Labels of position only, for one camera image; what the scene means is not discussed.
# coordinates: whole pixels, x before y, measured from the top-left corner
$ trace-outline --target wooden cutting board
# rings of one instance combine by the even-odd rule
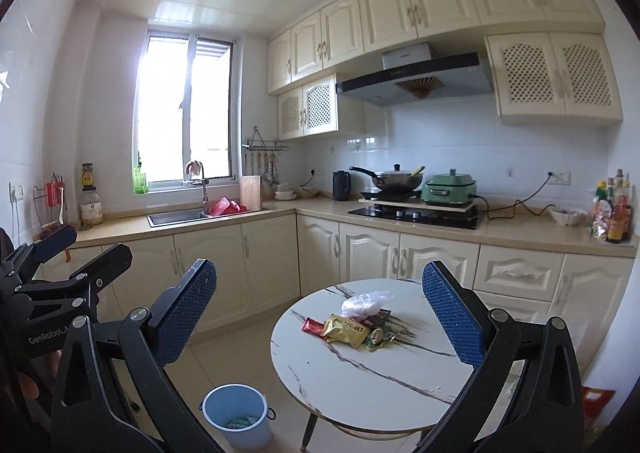
[[[249,211],[262,209],[260,178],[260,175],[249,175],[240,178],[240,204],[246,206]]]

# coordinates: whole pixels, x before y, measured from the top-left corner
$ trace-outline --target blue gripper pad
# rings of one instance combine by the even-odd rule
[[[452,284],[462,290],[441,261],[432,261],[422,271],[424,296],[435,312],[458,358],[476,369],[484,361],[482,327],[466,308],[460,293]]]
[[[150,347],[160,367],[174,362],[216,291],[216,268],[197,259],[180,283],[165,290],[151,307]]]

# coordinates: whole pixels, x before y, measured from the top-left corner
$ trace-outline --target lattice cabinet door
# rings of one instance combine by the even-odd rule
[[[302,88],[278,96],[278,138],[302,137]]]
[[[560,70],[546,33],[489,36],[486,42],[503,120],[566,115]]]
[[[337,131],[338,110],[335,76],[314,81],[302,88],[305,135]]]
[[[622,105],[609,51],[601,35],[553,32],[570,116],[622,120]]]

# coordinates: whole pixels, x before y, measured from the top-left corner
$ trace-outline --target marble table top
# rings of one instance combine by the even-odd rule
[[[383,308],[415,338],[370,352],[301,331],[307,317],[325,321],[340,314],[346,298],[377,290],[391,291],[394,298]],[[306,409],[348,429],[382,434],[436,424],[473,371],[456,356],[422,286],[397,279],[342,283],[298,301],[273,329],[271,359],[282,384]]]

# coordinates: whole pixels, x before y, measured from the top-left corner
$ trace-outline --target trash can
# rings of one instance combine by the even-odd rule
[[[210,391],[202,402],[202,413],[210,425],[218,428],[234,448],[247,451],[263,449],[271,440],[269,420],[275,412],[257,389],[247,385],[224,385]],[[257,417],[255,424],[231,429],[229,423],[239,417]]]

